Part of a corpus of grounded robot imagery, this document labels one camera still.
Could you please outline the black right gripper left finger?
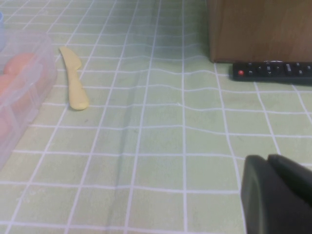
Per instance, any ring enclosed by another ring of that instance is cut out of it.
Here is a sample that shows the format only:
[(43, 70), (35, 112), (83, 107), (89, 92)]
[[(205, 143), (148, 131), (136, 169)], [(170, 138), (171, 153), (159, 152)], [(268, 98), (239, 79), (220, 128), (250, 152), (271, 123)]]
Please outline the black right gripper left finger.
[(312, 207), (297, 197), (267, 159), (245, 159), (241, 201), (249, 234), (310, 234)]

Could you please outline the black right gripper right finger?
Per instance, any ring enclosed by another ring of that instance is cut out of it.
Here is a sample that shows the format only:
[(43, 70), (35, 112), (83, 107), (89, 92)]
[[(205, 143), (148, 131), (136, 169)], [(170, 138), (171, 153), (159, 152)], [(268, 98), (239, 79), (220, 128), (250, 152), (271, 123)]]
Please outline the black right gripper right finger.
[(312, 206), (312, 172), (282, 155), (268, 155), (267, 161), (294, 194)]

